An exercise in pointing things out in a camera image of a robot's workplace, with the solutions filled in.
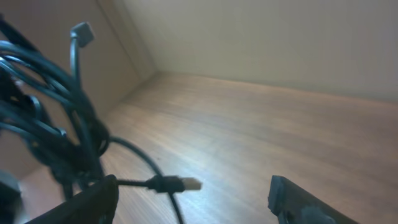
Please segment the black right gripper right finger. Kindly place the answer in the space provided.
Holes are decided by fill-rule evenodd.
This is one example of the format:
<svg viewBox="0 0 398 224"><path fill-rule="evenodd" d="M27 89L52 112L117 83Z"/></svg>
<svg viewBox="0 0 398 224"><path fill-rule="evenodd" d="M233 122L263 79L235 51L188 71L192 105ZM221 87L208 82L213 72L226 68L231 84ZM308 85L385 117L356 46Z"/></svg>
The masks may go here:
<svg viewBox="0 0 398 224"><path fill-rule="evenodd" d="M271 178L268 208L279 224L357 224L289 179Z"/></svg>

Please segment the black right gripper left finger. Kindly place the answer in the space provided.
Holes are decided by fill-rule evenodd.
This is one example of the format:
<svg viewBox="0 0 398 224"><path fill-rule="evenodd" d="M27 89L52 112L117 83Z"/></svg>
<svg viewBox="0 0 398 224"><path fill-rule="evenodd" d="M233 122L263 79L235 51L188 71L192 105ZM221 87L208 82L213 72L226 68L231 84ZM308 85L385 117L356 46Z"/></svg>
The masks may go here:
<svg viewBox="0 0 398 224"><path fill-rule="evenodd" d="M116 177L108 175L27 224L112 224L118 199Z"/></svg>

